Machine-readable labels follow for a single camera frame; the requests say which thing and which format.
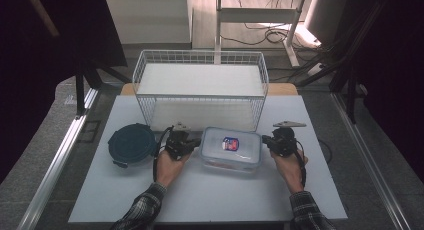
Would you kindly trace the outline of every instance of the white tabletop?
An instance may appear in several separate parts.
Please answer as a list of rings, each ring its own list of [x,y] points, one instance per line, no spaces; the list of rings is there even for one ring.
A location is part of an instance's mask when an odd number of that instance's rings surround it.
[[[305,190],[329,219],[347,218],[301,96],[269,96],[257,133],[272,135],[273,123],[306,123],[294,128],[309,158]],[[143,123],[134,96],[118,96],[69,222],[114,222],[152,182],[152,161],[122,169],[112,163],[107,141],[120,128]],[[157,222],[288,221],[290,193],[263,145],[254,174],[205,167],[195,150],[168,189]]]

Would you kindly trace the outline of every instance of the label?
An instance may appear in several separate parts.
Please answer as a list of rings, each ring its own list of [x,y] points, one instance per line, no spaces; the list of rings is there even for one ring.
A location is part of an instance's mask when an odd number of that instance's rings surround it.
[[[228,151],[237,151],[239,147],[239,140],[237,138],[225,137],[222,141],[222,149]]]

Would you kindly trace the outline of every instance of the clear plastic container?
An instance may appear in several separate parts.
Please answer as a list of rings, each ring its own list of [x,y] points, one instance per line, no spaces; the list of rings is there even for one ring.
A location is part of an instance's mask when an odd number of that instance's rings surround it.
[[[207,166],[254,172],[261,164],[262,138],[254,132],[208,127],[200,156]]]

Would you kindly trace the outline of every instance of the plaid sleeve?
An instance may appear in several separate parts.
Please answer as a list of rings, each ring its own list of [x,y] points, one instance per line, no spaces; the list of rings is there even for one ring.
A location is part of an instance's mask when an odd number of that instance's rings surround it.
[[[129,230],[146,229],[159,214],[166,188],[160,183],[152,183],[150,187],[134,199],[130,210],[113,224],[111,229]]]
[[[336,229],[321,213],[310,192],[298,192],[290,196],[296,229]]]

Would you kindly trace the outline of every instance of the human hand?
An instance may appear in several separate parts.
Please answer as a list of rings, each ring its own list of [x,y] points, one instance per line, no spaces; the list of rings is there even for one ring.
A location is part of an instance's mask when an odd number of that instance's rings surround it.
[[[189,158],[190,154],[187,154],[176,161],[171,158],[168,151],[159,153],[156,181],[165,187],[169,187],[169,185],[180,175],[185,162],[187,162]]]
[[[277,165],[278,172],[283,176],[286,181],[287,187],[291,194],[303,191],[302,186],[302,173],[300,171],[299,162],[294,154],[287,158],[283,158],[271,152],[271,157],[274,158],[275,165]],[[301,150],[297,150],[300,156],[303,156]],[[308,162],[308,158],[305,156],[305,165]]]

